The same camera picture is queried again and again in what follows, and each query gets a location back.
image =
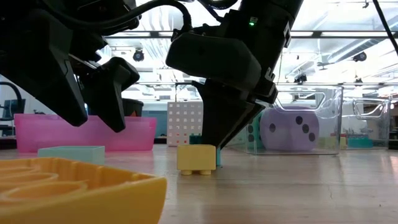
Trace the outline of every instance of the ceiling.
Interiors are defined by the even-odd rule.
[[[147,1],[136,2],[140,5]],[[304,0],[293,30],[384,30],[374,5],[369,1],[369,6],[364,8],[364,2],[365,0]],[[398,1],[379,2],[391,29],[398,30]],[[184,4],[192,15],[194,26],[203,23],[218,24],[199,3]],[[226,12],[228,10],[218,13],[223,16]],[[143,14],[140,26],[134,31],[170,31],[181,26],[181,13],[173,7],[164,6]],[[140,82],[186,82],[197,79],[167,68],[164,61],[170,45],[169,38],[137,39],[134,35],[140,34],[118,34],[108,38],[108,43],[112,56],[125,58],[141,72]],[[132,55],[136,48],[143,49],[144,61],[133,61]],[[352,57],[360,52],[367,54],[367,60],[352,61]],[[293,39],[289,48],[284,49],[281,59],[274,70],[275,81],[281,83],[292,82],[294,77],[303,73],[309,82],[353,82],[355,76],[362,77],[364,82],[397,82],[394,80],[397,76],[397,55],[392,51],[391,43],[385,39],[364,39],[360,35],[357,39]],[[322,67],[317,66],[318,62],[334,64]]]

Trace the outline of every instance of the purple die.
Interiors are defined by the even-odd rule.
[[[265,109],[260,122],[261,140],[267,150],[311,151],[319,137],[314,111],[303,106]]]

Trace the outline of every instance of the yellow plastic container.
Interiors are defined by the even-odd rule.
[[[0,168],[0,177],[16,174],[30,174],[39,172],[38,167],[11,167],[11,168]]]
[[[59,182],[3,192],[1,224],[155,224],[162,213],[163,177],[59,158],[0,161],[0,169],[12,167],[39,167]]]
[[[16,187],[56,180],[58,180],[58,174],[41,172],[0,177],[0,193]]]
[[[0,200],[10,203],[32,202],[50,197],[79,194],[86,190],[87,184],[84,182],[47,182],[8,190],[0,194]]]

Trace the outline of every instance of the blue object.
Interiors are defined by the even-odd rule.
[[[167,111],[142,111],[142,117],[156,118],[155,138],[167,135]]]
[[[373,141],[369,138],[349,138],[347,146],[350,148],[372,148]]]
[[[218,148],[216,151],[216,166],[221,166],[221,149]]]
[[[92,164],[105,163],[104,146],[60,146],[39,149],[37,157],[59,157]]]

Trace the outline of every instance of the bin handle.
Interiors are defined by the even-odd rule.
[[[310,92],[306,92],[306,91],[279,91],[279,93],[310,93],[310,94],[322,94],[323,95],[323,98],[322,98],[322,100],[321,100],[321,102],[319,102],[319,104],[317,105],[317,107],[316,108],[314,108],[314,109],[287,109],[287,108],[284,108],[284,106],[282,105],[282,103],[280,102],[280,100],[278,99],[278,97],[277,97],[277,99],[275,100],[275,103],[276,103],[276,105],[280,108],[280,109],[282,109],[282,110],[284,110],[284,111],[316,111],[317,109],[319,109],[319,107],[325,102],[325,93],[324,92],[312,92],[312,91],[310,91]]]
[[[6,85],[12,88],[12,90],[14,90],[15,95],[17,96],[17,110],[21,111],[22,110],[22,96],[21,93],[19,92],[18,88],[9,82],[0,82],[0,85]],[[14,120],[14,116],[11,115],[11,117],[9,118],[0,118],[0,121],[12,121]]]
[[[385,101],[380,101],[380,100],[372,100],[372,99],[358,99],[358,100],[353,100],[353,110],[355,117],[357,119],[378,119],[382,115],[382,111],[385,109],[384,108],[384,102]],[[368,113],[361,113],[358,105],[363,104],[363,105],[376,105],[375,109],[372,110],[371,112]]]

